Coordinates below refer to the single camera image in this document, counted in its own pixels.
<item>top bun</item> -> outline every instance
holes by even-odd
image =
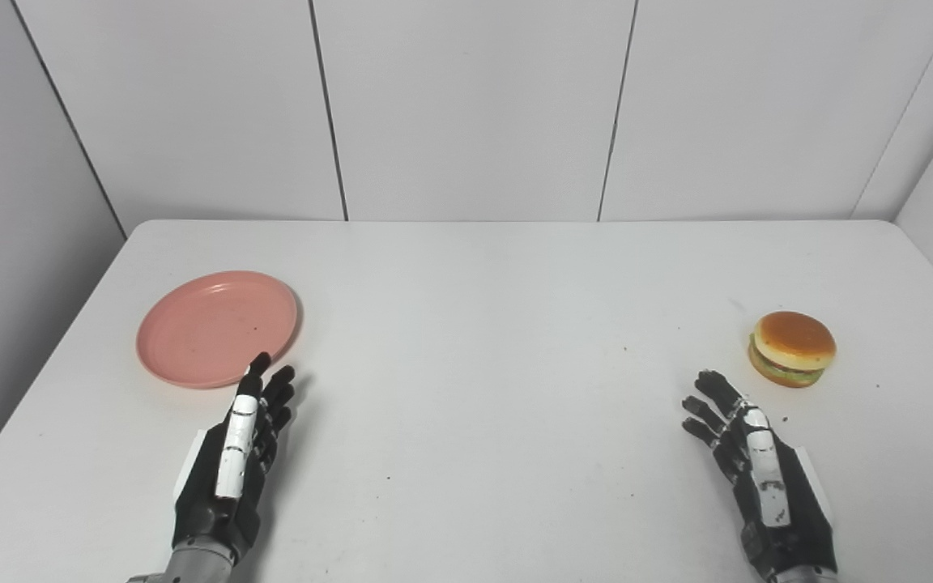
[[[770,313],[755,324],[755,348],[785,368],[820,370],[833,362],[837,344],[830,331],[803,313]]]

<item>hamburger bun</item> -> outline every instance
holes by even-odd
[[[836,353],[837,344],[821,322],[791,311],[762,317],[748,346],[755,370],[787,387],[808,387],[818,381]]]

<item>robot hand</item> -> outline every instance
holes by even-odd
[[[175,501],[167,571],[130,583],[225,583],[233,565],[254,546],[262,524],[258,501],[275,460],[277,435],[292,417],[286,403],[293,396],[293,368],[279,369],[262,390],[270,364],[269,354],[257,355],[225,419],[203,434]]]
[[[733,484],[748,561],[768,583],[837,582],[833,531],[793,448],[722,374],[705,370],[693,384],[725,420],[708,403],[688,396],[682,406],[696,418],[682,427],[711,448]]]

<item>gray metal wrist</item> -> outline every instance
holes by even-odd
[[[210,536],[198,536],[178,543],[171,552],[165,572],[140,575],[129,583],[226,583],[236,553]]]
[[[771,583],[837,583],[837,573],[828,568],[803,564],[777,573]]]

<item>white table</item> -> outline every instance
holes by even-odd
[[[933,581],[933,269],[892,225],[168,221],[0,436],[0,582],[164,566],[175,475],[232,389],[153,379],[134,333],[228,269],[304,305],[281,361],[303,401],[237,580],[752,582],[728,484],[679,427],[716,368],[807,446],[845,583]],[[775,309],[837,337],[810,389],[745,360]]]

